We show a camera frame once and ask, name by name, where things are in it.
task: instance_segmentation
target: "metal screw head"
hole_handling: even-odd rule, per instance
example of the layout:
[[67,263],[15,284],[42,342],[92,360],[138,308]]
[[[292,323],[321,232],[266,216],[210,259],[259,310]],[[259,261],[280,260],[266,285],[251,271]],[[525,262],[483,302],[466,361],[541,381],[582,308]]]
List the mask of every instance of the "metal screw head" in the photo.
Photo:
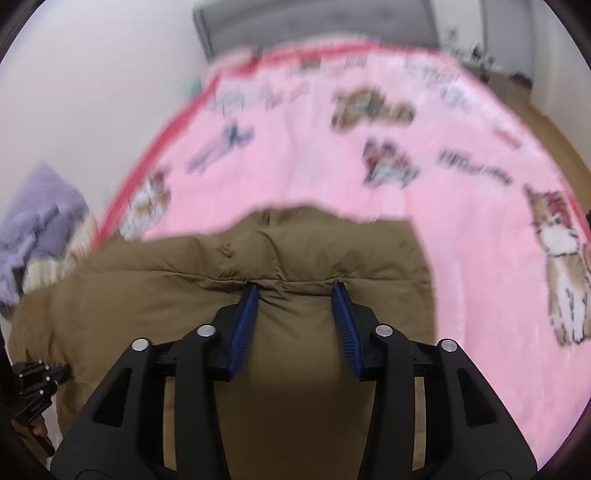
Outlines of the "metal screw head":
[[148,348],[150,342],[147,341],[145,338],[138,338],[133,341],[131,344],[131,348],[136,352],[143,352]]
[[375,328],[375,333],[377,333],[380,337],[389,337],[394,333],[394,330],[392,330],[390,325],[378,325]]
[[200,337],[211,337],[216,333],[216,328],[213,325],[201,325],[197,329],[197,335]]
[[457,350],[457,343],[453,340],[444,340],[441,342],[441,348],[446,352],[455,352]]

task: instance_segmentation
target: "gray headboard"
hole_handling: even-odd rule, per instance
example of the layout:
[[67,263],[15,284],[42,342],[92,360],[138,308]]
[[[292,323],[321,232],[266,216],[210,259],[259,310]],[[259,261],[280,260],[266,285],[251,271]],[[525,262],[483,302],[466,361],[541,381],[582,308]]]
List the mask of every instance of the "gray headboard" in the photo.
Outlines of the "gray headboard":
[[218,0],[195,7],[194,19],[208,60],[235,47],[329,32],[439,46],[429,0]]

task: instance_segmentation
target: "black gripper frame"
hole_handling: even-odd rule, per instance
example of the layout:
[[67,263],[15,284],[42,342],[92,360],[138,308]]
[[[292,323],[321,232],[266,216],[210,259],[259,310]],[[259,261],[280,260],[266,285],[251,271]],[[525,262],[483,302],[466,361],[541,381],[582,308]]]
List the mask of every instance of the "black gripper frame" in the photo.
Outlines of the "black gripper frame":
[[[358,480],[530,480],[535,458],[505,406],[461,347],[412,342],[333,289],[361,341],[361,381],[375,381],[374,409]],[[425,466],[413,471],[414,378],[425,385]]]
[[[107,373],[51,463],[59,480],[229,480],[213,391],[236,373],[230,348],[241,315],[252,335],[258,289],[249,284],[239,304],[218,310],[210,325],[170,343],[137,339]],[[164,466],[164,383],[176,378],[174,437],[177,470]]]

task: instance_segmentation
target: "white wall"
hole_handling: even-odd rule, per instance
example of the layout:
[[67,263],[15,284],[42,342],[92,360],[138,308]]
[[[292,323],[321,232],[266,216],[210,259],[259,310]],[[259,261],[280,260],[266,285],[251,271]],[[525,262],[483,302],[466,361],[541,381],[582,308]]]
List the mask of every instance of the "white wall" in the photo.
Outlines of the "white wall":
[[487,50],[511,73],[534,75],[532,0],[482,0]]
[[102,215],[199,78],[196,3],[47,0],[39,7],[0,63],[0,216],[42,160]]
[[543,0],[534,0],[534,27],[532,103],[562,130],[591,168],[591,70]]
[[482,11],[480,0],[431,0],[437,24],[439,42],[447,43],[450,30],[457,28],[457,48],[471,51],[478,42],[483,44]]

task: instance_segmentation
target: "purple cloth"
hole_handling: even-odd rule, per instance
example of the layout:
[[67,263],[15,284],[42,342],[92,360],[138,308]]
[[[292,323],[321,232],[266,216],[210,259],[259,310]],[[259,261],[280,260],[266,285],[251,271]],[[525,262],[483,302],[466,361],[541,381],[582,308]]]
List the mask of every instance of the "purple cloth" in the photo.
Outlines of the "purple cloth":
[[18,304],[13,272],[34,258],[62,256],[87,212],[84,197],[51,167],[33,170],[0,223],[0,304]]

